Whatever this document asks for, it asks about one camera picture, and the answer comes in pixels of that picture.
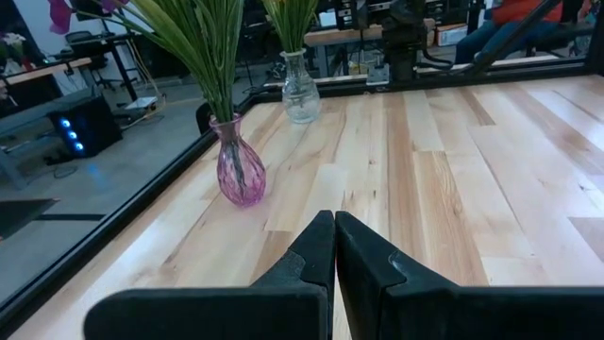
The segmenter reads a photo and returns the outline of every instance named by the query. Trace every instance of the clear glass vase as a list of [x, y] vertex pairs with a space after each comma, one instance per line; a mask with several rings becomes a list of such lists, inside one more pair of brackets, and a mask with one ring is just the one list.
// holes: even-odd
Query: clear glass vase
[[266, 171], [258, 154], [239, 132], [242, 117], [238, 114], [228, 123], [218, 123], [214, 116], [210, 126], [220, 139], [218, 184], [223, 194], [239, 207], [260, 202], [266, 187]]
[[319, 92], [304, 64], [302, 49], [294, 53], [281, 52], [287, 66], [287, 76], [283, 85], [283, 105], [292, 122], [306, 124], [319, 117], [321, 102]]

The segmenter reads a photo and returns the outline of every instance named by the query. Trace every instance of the orange shirt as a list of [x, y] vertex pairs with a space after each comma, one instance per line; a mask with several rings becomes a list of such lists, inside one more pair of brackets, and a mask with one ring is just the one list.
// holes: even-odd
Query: orange shirt
[[[536, 9], [542, 0], [503, 0], [498, 8], [493, 8], [493, 21], [498, 25], [520, 22]], [[542, 21], [558, 23], [562, 18], [562, 2], [552, 9]]]

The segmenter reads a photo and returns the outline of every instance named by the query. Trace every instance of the pink flower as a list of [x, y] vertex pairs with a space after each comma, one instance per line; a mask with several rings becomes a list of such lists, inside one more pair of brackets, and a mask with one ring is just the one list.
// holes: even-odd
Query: pink flower
[[[127, 4], [129, 0], [103, 0], [103, 9], [111, 12], [117, 8], [114, 1], [119, 1], [122, 4]], [[72, 21], [72, 13], [74, 12], [65, 0], [48, 0], [50, 3], [50, 19], [53, 24], [50, 25], [50, 31], [57, 34], [65, 34], [69, 32], [69, 26]]]

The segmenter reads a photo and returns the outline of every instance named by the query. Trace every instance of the black mat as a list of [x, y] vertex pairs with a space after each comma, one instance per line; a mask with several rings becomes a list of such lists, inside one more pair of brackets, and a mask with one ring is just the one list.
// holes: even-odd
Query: black mat
[[0, 201], [0, 242], [8, 239], [56, 202], [54, 199]]

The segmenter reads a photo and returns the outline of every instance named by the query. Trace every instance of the blue jeans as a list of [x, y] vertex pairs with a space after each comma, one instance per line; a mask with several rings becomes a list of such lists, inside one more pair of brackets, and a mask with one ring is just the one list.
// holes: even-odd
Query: blue jeans
[[[487, 21], [477, 30], [457, 43], [455, 51], [455, 63], [470, 63], [474, 60], [476, 53], [489, 53], [500, 43], [503, 43], [512, 32], [518, 27], [520, 22], [506, 23], [502, 26], [496, 26], [494, 22]], [[541, 22], [532, 30], [525, 34], [512, 48], [500, 57], [505, 59], [510, 53], [524, 48], [528, 42], [537, 40], [548, 34], [558, 26], [558, 23]]]

